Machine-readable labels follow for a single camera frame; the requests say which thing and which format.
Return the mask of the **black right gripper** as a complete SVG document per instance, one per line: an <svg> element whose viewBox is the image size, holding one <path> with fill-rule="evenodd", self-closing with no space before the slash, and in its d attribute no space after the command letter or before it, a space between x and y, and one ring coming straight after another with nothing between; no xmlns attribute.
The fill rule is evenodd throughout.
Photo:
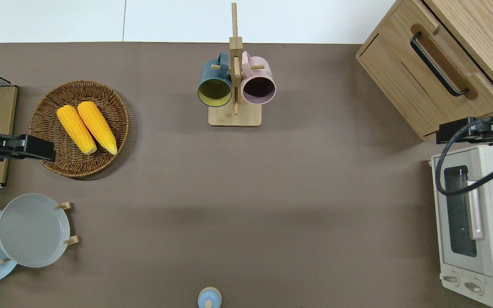
<svg viewBox="0 0 493 308"><path fill-rule="evenodd" d="M469 124L466 134L454 138L454 133L464 125ZM437 131L437 144L448 144L457 142L489 143L493 142L493 126L491 118L468 117L467 120L454 120L440 124Z"/></svg>

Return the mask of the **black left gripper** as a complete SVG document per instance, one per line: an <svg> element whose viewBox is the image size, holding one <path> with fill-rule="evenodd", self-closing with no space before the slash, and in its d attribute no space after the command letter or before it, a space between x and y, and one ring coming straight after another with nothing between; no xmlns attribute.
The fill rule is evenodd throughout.
<svg viewBox="0 0 493 308"><path fill-rule="evenodd" d="M54 143L33 135L0 135L0 161L26 158L55 162Z"/></svg>

